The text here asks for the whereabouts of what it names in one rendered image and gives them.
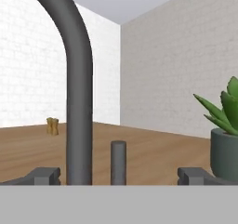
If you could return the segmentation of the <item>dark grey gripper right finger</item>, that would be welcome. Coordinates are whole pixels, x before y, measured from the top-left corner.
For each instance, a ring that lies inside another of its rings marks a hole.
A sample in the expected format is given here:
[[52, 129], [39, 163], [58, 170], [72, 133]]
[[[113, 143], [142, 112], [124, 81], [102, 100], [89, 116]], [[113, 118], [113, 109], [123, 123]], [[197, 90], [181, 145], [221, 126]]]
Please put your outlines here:
[[237, 185], [238, 182], [215, 178], [201, 167], [180, 167], [178, 169], [179, 185]]

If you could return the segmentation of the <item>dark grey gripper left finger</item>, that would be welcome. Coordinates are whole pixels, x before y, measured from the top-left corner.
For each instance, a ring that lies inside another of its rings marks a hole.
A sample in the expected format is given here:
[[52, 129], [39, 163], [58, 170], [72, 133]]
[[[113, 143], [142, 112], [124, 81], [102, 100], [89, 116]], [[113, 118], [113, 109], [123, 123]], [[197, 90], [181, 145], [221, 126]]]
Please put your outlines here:
[[59, 185], [59, 167], [36, 167], [33, 171], [21, 178], [0, 182], [3, 185]]

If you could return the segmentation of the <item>small yellow-brown sponge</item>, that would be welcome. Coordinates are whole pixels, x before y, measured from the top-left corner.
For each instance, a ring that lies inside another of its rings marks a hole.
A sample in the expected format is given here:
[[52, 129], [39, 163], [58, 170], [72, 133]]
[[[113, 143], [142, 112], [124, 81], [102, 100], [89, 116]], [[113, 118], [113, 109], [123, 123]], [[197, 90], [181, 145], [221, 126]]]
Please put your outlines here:
[[58, 130], [59, 120], [57, 118], [48, 117], [46, 119], [46, 122], [47, 122], [46, 132], [48, 134], [56, 136], [59, 133]]

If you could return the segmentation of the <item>green plant in grey pot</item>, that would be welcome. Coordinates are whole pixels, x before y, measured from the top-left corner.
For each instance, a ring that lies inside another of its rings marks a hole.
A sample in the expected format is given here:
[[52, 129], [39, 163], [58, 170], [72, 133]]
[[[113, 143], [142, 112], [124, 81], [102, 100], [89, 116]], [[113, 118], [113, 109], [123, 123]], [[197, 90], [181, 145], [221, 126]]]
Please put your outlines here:
[[216, 178], [238, 182], [238, 78], [233, 76], [220, 93], [222, 108], [199, 95], [194, 97], [209, 111], [205, 118], [217, 126], [210, 134], [210, 167]]

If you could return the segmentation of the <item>dark grey curved tap spout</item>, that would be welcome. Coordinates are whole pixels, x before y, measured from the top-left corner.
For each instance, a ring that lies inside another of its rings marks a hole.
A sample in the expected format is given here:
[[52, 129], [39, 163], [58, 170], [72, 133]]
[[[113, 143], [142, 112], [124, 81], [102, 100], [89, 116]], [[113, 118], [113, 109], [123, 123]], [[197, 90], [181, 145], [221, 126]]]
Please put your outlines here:
[[92, 183], [93, 59], [86, 26], [73, 0], [37, 0], [53, 19], [67, 59], [66, 180]]

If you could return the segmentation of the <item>dark grey tap lever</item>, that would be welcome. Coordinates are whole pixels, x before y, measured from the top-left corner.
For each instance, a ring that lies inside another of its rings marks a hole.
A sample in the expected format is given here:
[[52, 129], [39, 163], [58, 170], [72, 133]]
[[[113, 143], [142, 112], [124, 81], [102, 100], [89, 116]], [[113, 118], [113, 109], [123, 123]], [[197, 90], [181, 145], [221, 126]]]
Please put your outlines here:
[[111, 142], [111, 184], [126, 185], [126, 142]]

